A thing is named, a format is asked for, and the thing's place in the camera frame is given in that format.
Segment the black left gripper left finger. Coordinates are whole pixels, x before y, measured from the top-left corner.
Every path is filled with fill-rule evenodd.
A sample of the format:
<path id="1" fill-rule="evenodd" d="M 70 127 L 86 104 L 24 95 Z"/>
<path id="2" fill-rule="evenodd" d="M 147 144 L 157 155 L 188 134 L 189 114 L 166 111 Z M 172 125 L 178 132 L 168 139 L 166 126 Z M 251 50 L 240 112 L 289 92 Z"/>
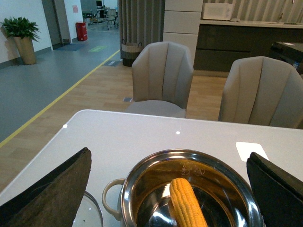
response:
<path id="1" fill-rule="evenodd" d="M 0 207 L 2 227 L 71 227 L 91 170 L 83 148 Z"/>

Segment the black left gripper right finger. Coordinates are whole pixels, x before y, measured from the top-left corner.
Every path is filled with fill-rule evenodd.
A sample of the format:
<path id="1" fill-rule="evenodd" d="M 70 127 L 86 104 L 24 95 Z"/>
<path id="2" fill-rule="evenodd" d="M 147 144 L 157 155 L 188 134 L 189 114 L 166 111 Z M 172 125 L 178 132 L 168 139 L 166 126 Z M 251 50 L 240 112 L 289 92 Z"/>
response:
<path id="1" fill-rule="evenodd" d="M 267 227 L 303 225 L 303 182 L 252 152 L 247 173 Z"/>

